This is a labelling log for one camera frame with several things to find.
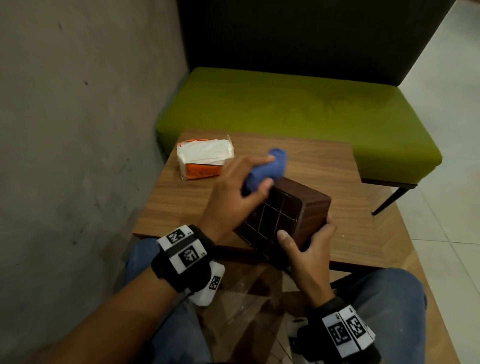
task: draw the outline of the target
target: brown wooden box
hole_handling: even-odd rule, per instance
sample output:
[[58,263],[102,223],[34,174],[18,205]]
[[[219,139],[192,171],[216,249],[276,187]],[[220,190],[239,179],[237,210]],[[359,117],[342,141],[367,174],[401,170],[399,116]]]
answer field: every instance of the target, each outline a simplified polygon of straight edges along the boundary
[[235,233],[279,269],[289,266],[276,238],[285,230],[300,250],[310,245],[311,236],[326,221],[331,198],[303,184],[281,178],[271,188],[267,200],[258,206]]

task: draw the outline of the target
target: blue jeans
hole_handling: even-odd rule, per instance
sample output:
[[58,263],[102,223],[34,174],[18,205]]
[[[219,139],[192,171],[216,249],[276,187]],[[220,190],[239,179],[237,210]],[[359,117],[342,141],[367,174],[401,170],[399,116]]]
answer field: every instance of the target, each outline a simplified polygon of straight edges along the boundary
[[[130,253],[125,284],[152,262],[159,252],[156,239],[143,239]],[[380,269],[338,288],[376,334],[375,345],[385,364],[421,364],[425,355],[426,298],[422,284],[397,268]],[[179,295],[173,312],[134,361],[138,364],[205,364],[212,361],[195,308]]]

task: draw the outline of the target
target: concrete wall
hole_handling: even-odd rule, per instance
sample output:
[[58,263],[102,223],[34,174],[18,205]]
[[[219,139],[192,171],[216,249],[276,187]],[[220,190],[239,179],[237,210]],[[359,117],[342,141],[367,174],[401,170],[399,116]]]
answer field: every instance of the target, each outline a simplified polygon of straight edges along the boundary
[[0,0],[0,361],[111,294],[187,74],[174,0]]

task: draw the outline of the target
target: blue rag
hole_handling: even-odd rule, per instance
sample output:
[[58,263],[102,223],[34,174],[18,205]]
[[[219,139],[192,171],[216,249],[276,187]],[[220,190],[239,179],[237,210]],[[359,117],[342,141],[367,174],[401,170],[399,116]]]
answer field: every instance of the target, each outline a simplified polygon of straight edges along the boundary
[[268,154],[275,156],[275,160],[271,163],[254,167],[245,180],[245,187],[250,193],[256,191],[265,178],[270,177],[276,181],[282,177],[285,172],[285,163],[287,161],[287,153],[285,150],[274,148],[271,149]]

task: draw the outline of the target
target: table top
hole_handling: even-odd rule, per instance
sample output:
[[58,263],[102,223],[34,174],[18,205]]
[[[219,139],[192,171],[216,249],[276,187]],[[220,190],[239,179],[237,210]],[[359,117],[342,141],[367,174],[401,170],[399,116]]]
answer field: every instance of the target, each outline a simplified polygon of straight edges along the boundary
[[[285,177],[332,197],[330,214],[338,225],[331,261],[385,267],[383,244],[376,231],[349,143],[286,138],[252,133],[229,133],[236,156],[264,155],[271,148],[287,152]],[[188,130],[179,141],[226,139],[220,131]],[[133,234],[160,237],[183,224],[195,224],[207,204],[215,177],[184,181],[174,149],[140,214]],[[219,243],[242,253],[253,249],[233,232]]]

